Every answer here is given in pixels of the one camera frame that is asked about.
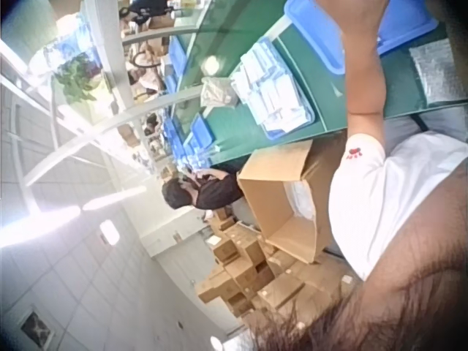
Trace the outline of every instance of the red logo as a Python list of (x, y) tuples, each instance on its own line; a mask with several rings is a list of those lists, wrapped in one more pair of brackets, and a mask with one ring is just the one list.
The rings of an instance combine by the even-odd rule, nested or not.
[(363, 156), (361, 148), (351, 148), (349, 153), (350, 154), (346, 156), (346, 159), (357, 159), (358, 157)]

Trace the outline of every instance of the potted plant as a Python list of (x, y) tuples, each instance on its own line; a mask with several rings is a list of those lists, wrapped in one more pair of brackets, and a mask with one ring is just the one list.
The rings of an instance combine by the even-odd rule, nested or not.
[(64, 96), (67, 102), (72, 104), (82, 100), (96, 101), (90, 91), (99, 85), (100, 79), (94, 78), (100, 73), (99, 65), (90, 61), (86, 53), (81, 53), (62, 64), (54, 76), (64, 86)]

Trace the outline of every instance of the plastic bag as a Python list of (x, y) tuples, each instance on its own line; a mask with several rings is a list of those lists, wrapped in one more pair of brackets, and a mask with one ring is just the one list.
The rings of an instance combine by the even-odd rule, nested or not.
[(284, 183), (284, 190), (296, 217), (315, 220), (315, 204), (307, 184), (302, 181), (288, 181)]
[(229, 78), (204, 77), (200, 96), (202, 107), (235, 107), (239, 98)]

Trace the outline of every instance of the black shirt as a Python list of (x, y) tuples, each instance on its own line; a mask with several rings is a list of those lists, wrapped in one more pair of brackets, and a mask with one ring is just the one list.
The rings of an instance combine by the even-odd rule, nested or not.
[(237, 184), (237, 175), (229, 174), (224, 179), (212, 179), (200, 185), (195, 207), (200, 210), (216, 210), (230, 205), (243, 197)]
[(165, 15), (166, 9), (165, 0), (135, 0), (129, 6), (129, 10), (137, 14), (132, 21), (139, 26), (151, 17)]

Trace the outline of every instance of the green table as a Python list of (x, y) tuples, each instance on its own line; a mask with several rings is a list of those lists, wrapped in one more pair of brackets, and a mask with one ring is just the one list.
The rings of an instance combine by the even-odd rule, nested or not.
[[(285, 3), (265, 0), (228, 2), (219, 7), (223, 3), (216, 0), (208, 10), (207, 18), (195, 39), (196, 50), (189, 57), (182, 88), (200, 82), (203, 76), (200, 66), (210, 55), (215, 55), (222, 63), (217, 75), (228, 76), (237, 66), (240, 56), (280, 19)], [(440, 26), (436, 31), (382, 57), (388, 90), (386, 118), (440, 108), (426, 104), (408, 49), (443, 38), (446, 38), (446, 33)], [(215, 108), (206, 119), (221, 149), (212, 157), (214, 163), (250, 154), (257, 148), (311, 138), (346, 127), (344, 76), (330, 73), (293, 25), (287, 27), (273, 41), (273, 45), (311, 102), (316, 121), (277, 140), (269, 140), (255, 124), (246, 106), (239, 105), (236, 109)], [(185, 130), (188, 130), (198, 112), (198, 100), (191, 101), (184, 108), (175, 109)]]

